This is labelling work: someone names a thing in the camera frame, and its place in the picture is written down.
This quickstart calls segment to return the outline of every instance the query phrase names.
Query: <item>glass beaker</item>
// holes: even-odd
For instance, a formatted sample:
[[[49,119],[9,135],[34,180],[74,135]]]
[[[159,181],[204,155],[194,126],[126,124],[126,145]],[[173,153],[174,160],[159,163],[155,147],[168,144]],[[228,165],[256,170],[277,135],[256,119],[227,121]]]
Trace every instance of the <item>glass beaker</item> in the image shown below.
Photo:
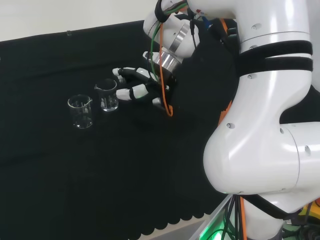
[[[69,98],[68,106],[72,124],[78,129],[89,128],[93,124],[92,99],[86,95],[75,95]]]
[[[112,112],[118,108],[119,102],[116,95],[117,82],[113,79],[99,81],[94,89],[99,94],[100,106],[104,112]]]

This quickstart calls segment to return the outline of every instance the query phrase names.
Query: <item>wire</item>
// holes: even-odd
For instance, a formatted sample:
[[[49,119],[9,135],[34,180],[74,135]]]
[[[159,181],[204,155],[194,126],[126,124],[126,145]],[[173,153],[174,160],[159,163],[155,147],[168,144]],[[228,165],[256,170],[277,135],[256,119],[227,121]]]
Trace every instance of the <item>wire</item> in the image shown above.
[[[245,202],[242,196],[240,197],[241,217],[242,217],[242,234],[243,240],[247,240],[246,216],[245,216]]]
[[[304,218],[304,225],[306,225],[308,223],[308,217],[310,215],[310,210],[311,210],[311,205],[312,205],[312,202],[310,202],[308,204],[308,208],[306,210],[306,213],[305,213],[305,218]]]
[[[232,209],[234,208],[234,204],[235,204],[235,195],[232,195],[231,201],[230,201],[230,207],[229,207],[229,211],[228,211],[228,215],[226,216],[226,222],[223,228],[223,232],[222,232],[222,236],[221,236],[221,240],[225,239],[226,233],[227,233],[227,229],[228,229],[228,225],[230,222],[230,216],[231,216],[231,212]]]
[[[216,234],[217,232],[220,232],[220,231],[223,231],[223,229],[215,230],[213,233],[210,234],[210,236],[206,240],[209,240],[214,234]]]
[[[195,40],[195,35],[192,35],[192,39],[193,39],[193,44],[194,44],[194,49],[197,48],[197,44],[196,44],[196,40]]]
[[[162,88],[162,97],[163,97],[163,104],[166,110],[166,114],[169,117],[172,117],[174,115],[174,110],[171,105],[167,105],[166,101],[166,93],[165,93],[165,82],[164,82],[164,75],[162,72],[162,41],[163,41],[163,33],[164,33],[164,27],[163,24],[160,25],[160,50],[159,50],[159,65],[160,65],[160,78],[161,78],[161,88]]]
[[[238,196],[235,196],[235,203],[234,203],[234,239],[238,240]]]
[[[242,240],[244,236],[242,235],[243,232],[243,224],[242,224],[242,212],[241,212],[241,202],[240,197],[238,196],[238,213],[239,213],[239,239]]]
[[[183,9],[186,6],[188,6],[188,3],[183,3],[183,4],[179,5],[178,7],[176,7],[175,9],[172,9],[172,10],[169,10],[169,11],[165,11],[164,14],[170,15],[170,14],[176,13],[180,9]]]
[[[156,30],[154,31],[153,36],[151,38],[151,47],[150,47],[151,69],[152,69],[152,73],[157,81],[159,81],[159,78],[158,78],[158,75],[156,75],[156,71],[155,71],[155,66],[154,66],[154,61],[153,61],[153,53],[154,53],[154,41],[155,41],[155,37],[160,29],[160,25],[161,25],[161,22],[158,22],[158,24],[155,28]]]
[[[228,34],[228,27],[227,27],[226,21],[223,18],[220,18],[220,21],[222,23],[225,33]]]
[[[165,12],[169,11],[169,10],[172,10],[172,9],[176,9],[177,7],[179,7],[181,4],[185,4],[187,3],[187,0],[182,0],[182,1],[179,1],[175,4],[173,4],[171,7],[168,7],[166,10],[164,10]]]

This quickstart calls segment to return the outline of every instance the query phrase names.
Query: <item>black tablecloth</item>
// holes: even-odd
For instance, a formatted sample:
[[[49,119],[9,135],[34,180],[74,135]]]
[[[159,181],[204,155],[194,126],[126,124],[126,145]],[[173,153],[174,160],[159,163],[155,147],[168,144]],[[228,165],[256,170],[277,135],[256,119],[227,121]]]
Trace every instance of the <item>black tablecloth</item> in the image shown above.
[[[99,111],[97,81],[113,68],[146,68],[142,26],[0,43],[1,239],[137,239],[210,214],[225,197],[202,157],[238,83],[231,55],[207,31],[177,72],[173,118],[152,105]],[[71,125],[67,100],[76,94],[93,98],[89,130]],[[281,121],[320,121],[319,109],[312,89]]]

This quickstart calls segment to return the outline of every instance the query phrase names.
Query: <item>velcro strap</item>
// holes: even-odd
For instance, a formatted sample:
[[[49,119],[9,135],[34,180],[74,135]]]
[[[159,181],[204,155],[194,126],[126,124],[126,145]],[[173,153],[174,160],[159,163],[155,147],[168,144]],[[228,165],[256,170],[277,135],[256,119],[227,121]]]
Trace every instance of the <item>velcro strap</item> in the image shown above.
[[[169,15],[165,15],[165,13],[162,11],[161,2],[162,2],[162,0],[158,0],[158,2],[156,3],[155,9],[154,9],[154,14],[155,14],[156,19],[158,19],[158,21],[160,23],[164,23],[165,21],[168,20]]]

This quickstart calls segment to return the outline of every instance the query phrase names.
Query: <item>robotic hand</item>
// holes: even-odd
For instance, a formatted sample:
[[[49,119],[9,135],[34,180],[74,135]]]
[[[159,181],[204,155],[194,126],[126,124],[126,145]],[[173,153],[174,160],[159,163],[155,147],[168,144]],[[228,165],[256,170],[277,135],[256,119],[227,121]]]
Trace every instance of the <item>robotic hand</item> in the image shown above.
[[[159,0],[143,30],[151,37],[158,21],[164,22],[163,53],[179,64],[195,48],[187,22],[173,15],[163,20],[159,14],[159,8],[165,12],[175,3]],[[246,199],[250,239],[275,238],[283,218],[320,197],[320,122],[280,124],[281,114],[311,87],[313,50],[306,0],[187,4],[201,16],[236,19],[240,44],[238,90],[205,147],[205,173],[216,190]],[[158,34],[154,40],[159,42]]]
[[[116,91],[116,96],[122,101],[137,101],[146,103],[152,101],[153,105],[164,110],[161,102],[161,89],[159,81],[153,73],[139,67],[124,67],[113,69],[115,75],[121,85],[126,85],[128,81],[141,82],[131,88],[122,88]],[[174,80],[173,75],[170,75],[171,82]],[[169,92],[171,88],[166,85],[165,91]]]
[[[181,6],[187,5],[186,1],[160,1],[157,5],[158,11],[173,12],[178,11]],[[194,25],[192,20],[180,20],[174,15],[168,13],[162,16],[165,18],[163,22],[163,39],[160,53],[153,52],[152,47],[150,52],[143,53],[143,57],[151,64],[152,72],[150,73],[143,68],[116,68],[113,74],[120,82],[125,83],[126,80],[135,78],[141,84],[133,86],[132,88],[119,89],[116,92],[118,99],[124,101],[152,100],[153,105],[165,109],[167,102],[170,103],[170,97],[173,94],[176,83],[175,70],[182,64],[184,58],[189,58],[195,51],[199,44],[198,28]],[[160,43],[159,21],[156,13],[152,12],[144,21],[143,30],[152,38],[152,43]],[[161,91],[163,80],[164,94]]]

